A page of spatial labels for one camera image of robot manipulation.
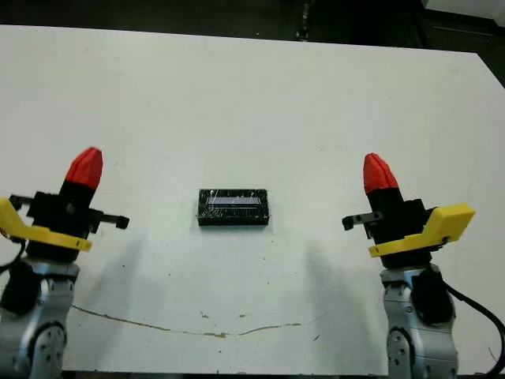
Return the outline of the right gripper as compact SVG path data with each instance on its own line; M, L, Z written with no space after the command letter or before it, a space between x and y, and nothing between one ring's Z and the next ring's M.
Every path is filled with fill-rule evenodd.
M376 153L365 156L363 181L374 212L346 216L342 225L346 231L364 227L375 243L368 248L371 257L414 257L437 251L457 242L475 215L466 203L426 209L419 199L404 201L388 163Z

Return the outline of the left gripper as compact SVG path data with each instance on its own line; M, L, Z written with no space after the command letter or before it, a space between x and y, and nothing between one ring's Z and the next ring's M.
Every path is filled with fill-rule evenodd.
M90 251L88 236L96 233L100 224L125 230L128 217L90 207L102 171L102 152L90 147L71 163L59 193L2 197L1 234L15 242L26 241L32 257L72 262L80 252Z

